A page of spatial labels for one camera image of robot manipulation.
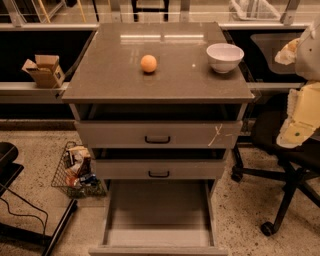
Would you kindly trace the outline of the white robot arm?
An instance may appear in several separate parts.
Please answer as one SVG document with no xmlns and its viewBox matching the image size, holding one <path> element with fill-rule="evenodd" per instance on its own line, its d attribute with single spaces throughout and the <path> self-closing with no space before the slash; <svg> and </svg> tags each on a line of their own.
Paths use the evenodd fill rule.
<svg viewBox="0 0 320 256">
<path fill-rule="evenodd" d="M 307 80 L 301 89 L 289 91 L 287 118 L 276 139 L 279 146 L 292 149 L 320 128 L 320 17 L 299 38 L 287 43 L 276 54 L 275 61 L 293 64 L 296 74 Z"/>
</svg>

